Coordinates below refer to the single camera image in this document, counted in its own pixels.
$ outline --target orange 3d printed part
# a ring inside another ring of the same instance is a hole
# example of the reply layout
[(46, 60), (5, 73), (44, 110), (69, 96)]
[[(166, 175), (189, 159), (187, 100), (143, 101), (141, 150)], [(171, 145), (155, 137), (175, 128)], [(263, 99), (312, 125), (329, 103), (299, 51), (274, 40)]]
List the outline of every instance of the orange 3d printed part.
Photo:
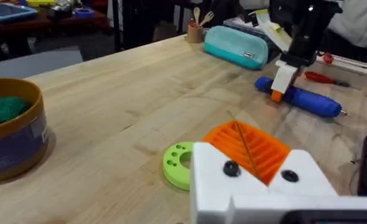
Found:
[(212, 144), (266, 185), (290, 152), (279, 140), (239, 121), (222, 124), (202, 141)]

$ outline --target red screwdriver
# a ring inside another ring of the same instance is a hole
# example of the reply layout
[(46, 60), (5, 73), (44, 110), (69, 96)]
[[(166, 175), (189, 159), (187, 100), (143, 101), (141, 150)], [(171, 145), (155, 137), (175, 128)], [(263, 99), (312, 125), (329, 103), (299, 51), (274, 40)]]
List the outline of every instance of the red screwdriver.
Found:
[(325, 75), (319, 74), (317, 72), (305, 72), (305, 76), (307, 77), (307, 79), (312, 80), (314, 82), (329, 83), (329, 84), (334, 84), (334, 85), (339, 85), (339, 86), (344, 86), (344, 87), (351, 87), (351, 85), (347, 82), (335, 80)]

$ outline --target tan bowl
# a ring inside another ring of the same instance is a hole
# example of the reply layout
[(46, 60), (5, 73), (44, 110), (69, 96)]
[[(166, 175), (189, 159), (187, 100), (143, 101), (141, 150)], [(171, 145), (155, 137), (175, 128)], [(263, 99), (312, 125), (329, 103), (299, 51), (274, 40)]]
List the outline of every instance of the tan bowl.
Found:
[(40, 88), (29, 81), (0, 78), (0, 96), (18, 96), (31, 107), (0, 124), (0, 180), (17, 176), (38, 163), (48, 144), (47, 121)]

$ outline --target blue tablet case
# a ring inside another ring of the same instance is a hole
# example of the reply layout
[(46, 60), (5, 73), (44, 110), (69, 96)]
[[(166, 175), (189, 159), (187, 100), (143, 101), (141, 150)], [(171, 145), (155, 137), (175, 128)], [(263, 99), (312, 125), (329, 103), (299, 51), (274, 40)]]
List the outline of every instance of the blue tablet case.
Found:
[(39, 13), (37, 10), (26, 6), (15, 6), (9, 3), (0, 3), (0, 5), (11, 7), (9, 10), (11, 12), (14, 12), (13, 14), (11, 14), (8, 13), (6, 10), (0, 11), (0, 22), (13, 22), (26, 17), (34, 16)]
[(251, 70), (262, 69), (268, 60), (268, 46), (264, 40), (223, 26), (207, 32), (204, 51)]

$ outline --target wooden spoon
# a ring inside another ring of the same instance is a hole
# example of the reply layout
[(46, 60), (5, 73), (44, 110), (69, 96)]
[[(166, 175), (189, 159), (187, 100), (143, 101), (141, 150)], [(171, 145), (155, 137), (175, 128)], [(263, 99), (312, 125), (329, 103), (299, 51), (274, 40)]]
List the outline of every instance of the wooden spoon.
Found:
[(199, 26), (202, 27), (206, 22), (210, 22), (213, 18), (214, 13), (212, 11), (208, 12)]
[(193, 15), (195, 16), (195, 25), (198, 26), (198, 17), (200, 16), (200, 9), (198, 7), (193, 10)]

